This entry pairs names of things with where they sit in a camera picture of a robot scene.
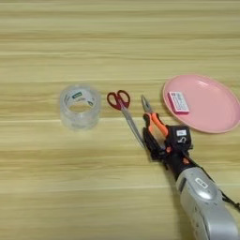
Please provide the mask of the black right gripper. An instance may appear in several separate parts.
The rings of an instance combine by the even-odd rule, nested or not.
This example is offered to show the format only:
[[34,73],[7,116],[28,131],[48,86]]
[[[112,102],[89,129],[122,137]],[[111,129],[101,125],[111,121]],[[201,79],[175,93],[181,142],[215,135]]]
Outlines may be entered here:
[[142,130],[142,134],[151,159],[161,160],[166,168],[171,169],[175,180],[178,179],[182,171],[195,167],[195,164],[189,159],[188,152],[193,148],[192,144],[179,143],[177,144],[177,148],[174,149],[170,146],[159,145],[146,127]]

